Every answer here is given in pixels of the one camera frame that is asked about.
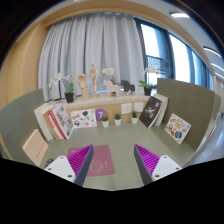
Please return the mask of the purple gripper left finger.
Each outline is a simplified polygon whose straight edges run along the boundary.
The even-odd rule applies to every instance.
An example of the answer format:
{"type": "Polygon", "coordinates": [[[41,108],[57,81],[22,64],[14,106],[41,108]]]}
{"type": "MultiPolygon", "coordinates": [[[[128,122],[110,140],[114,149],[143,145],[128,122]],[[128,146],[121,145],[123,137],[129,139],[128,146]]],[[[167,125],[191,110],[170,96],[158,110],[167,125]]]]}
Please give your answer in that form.
{"type": "Polygon", "coordinates": [[[68,157],[59,156],[45,168],[45,171],[82,186],[92,157],[93,145],[88,145],[68,157]]]}

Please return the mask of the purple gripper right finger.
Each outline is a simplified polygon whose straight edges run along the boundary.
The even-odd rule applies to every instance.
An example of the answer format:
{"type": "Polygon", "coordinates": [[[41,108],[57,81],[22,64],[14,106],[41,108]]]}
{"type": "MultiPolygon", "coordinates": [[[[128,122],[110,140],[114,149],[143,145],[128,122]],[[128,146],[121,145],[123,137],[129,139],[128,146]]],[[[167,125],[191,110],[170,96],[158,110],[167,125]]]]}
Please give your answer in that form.
{"type": "Polygon", "coordinates": [[[134,145],[134,156],[144,185],[181,170],[168,155],[158,156],[137,144],[134,145]]]}

